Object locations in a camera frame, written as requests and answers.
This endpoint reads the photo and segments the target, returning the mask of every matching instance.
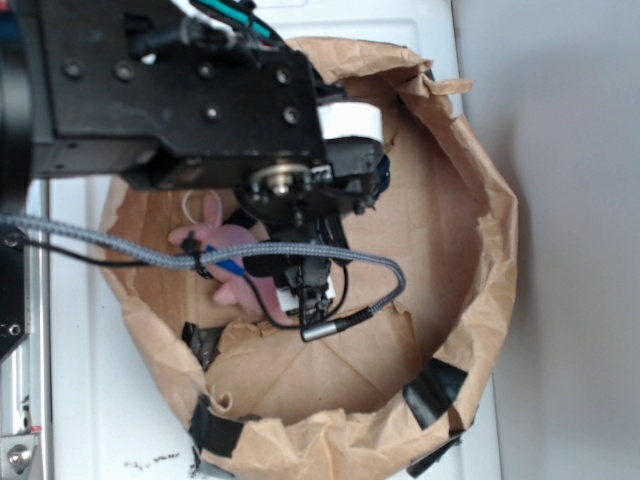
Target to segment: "brown paper bag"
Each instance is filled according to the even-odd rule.
[[[352,98],[383,111],[391,187],[345,229],[353,249],[400,263],[406,292],[368,322],[304,344],[295,332],[216,307],[216,282],[194,272],[105,275],[158,388],[206,462],[247,480],[382,479],[442,452],[473,421],[513,307],[517,201],[466,119],[450,118],[446,95],[468,91],[469,82],[435,82],[429,61],[393,45],[291,45],[325,81],[342,81]],[[166,239],[188,223],[184,194],[138,193],[115,181],[104,228],[179,253]],[[225,208],[234,208],[229,196]],[[351,268],[347,311],[393,286],[375,266]],[[228,325],[206,374],[180,339],[185,322]]]

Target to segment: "pink stuffed toy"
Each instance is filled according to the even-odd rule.
[[[169,234],[169,242],[182,245],[190,232],[198,240],[202,248],[212,246],[221,250],[233,245],[257,243],[256,238],[246,228],[238,225],[223,225],[222,200],[215,192],[207,192],[203,199],[204,223],[180,227]],[[241,258],[233,259],[243,266]],[[220,306],[240,305],[247,313],[261,314],[262,310],[255,294],[247,282],[239,275],[231,273],[217,265],[207,266],[213,277],[222,283],[213,294],[213,300]],[[267,311],[281,325],[291,325],[292,320],[280,309],[276,286],[272,278],[251,277],[260,292]]]

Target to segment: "black cable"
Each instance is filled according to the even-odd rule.
[[[324,319],[325,322],[340,311],[340,309],[344,306],[344,302],[347,300],[347,296],[349,295],[349,270],[347,270],[346,265],[342,266],[342,274],[344,275],[344,286],[342,287],[342,297],[340,298],[338,305],[336,305],[336,308],[334,308],[327,314],[327,316]]]
[[[46,250],[47,252],[54,252],[64,255],[66,257],[73,258],[74,260],[79,260],[81,262],[87,263],[89,265],[95,265],[98,267],[105,268],[134,268],[134,267],[151,267],[152,265],[142,262],[140,260],[129,260],[122,262],[113,262],[108,260],[98,260],[97,258],[88,257],[86,255],[82,255],[80,253],[72,252],[71,250],[67,250],[66,248],[58,247],[56,245],[51,245],[50,243],[42,243],[35,240],[31,240],[29,238],[25,238],[19,235],[10,235],[6,237],[12,241],[15,241],[16,247],[33,247],[39,248],[42,250]]]
[[[43,219],[28,215],[4,214],[0,213],[0,225],[11,225],[26,230],[39,230],[51,235],[61,235],[64,237],[81,240],[103,248],[117,251],[127,256],[137,258],[145,264],[151,264],[161,268],[171,270],[186,270],[195,267],[195,260],[189,255],[168,255],[147,247],[143,247],[135,242],[120,237],[89,230],[62,222]],[[256,257],[264,255],[295,255],[302,257],[319,257],[327,259],[340,259],[345,261],[361,261],[388,268],[398,281],[396,287],[380,298],[372,306],[363,308],[354,314],[341,317],[332,322],[325,322],[305,326],[302,338],[305,342],[324,338],[329,335],[339,333],[351,328],[363,321],[371,318],[386,305],[392,303],[405,290],[407,280],[400,265],[393,260],[380,257],[378,255],[366,254],[363,252],[349,250],[344,247],[334,247],[330,245],[304,244],[297,242],[260,242],[248,245],[236,245],[227,247],[220,251],[202,252],[199,258],[202,265],[220,263],[233,257]]]
[[[258,291],[258,287],[253,282],[251,277],[245,273],[242,276],[242,278],[244,278],[245,282],[247,282],[247,284],[251,287],[251,290],[253,290],[253,294],[256,296],[256,299],[258,300],[258,304],[260,305],[260,309],[262,310],[262,313],[264,314],[265,318],[271,325],[273,325],[276,328],[280,328],[282,330],[300,330],[300,325],[282,325],[281,323],[276,322],[271,316],[271,314],[269,313],[269,311],[267,310],[267,306],[264,304],[262,295]]]

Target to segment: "green cable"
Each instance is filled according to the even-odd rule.
[[[217,10],[223,15],[226,15],[231,20],[235,20],[236,22],[241,23],[242,25],[249,25],[250,23],[249,15],[247,15],[246,13],[242,13],[236,10],[235,8],[230,7],[229,5],[226,5],[220,0],[198,0],[198,1],[200,3],[204,3],[208,7],[213,8],[214,10]],[[271,32],[269,31],[269,29],[263,27],[262,25],[253,23],[251,27],[263,37],[271,38]]]

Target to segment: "cable connector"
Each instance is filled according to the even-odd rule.
[[[371,307],[363,308],[354,314],[339,318],[334,322],[321,323],[305,328],[300,332],[300,336],[304,342],[319,340],[330,335],[335,335],[336,333],[344,332],[347,328],[354,327],[365,320],[369,320],[373,317],[373,314],[374,312]]]

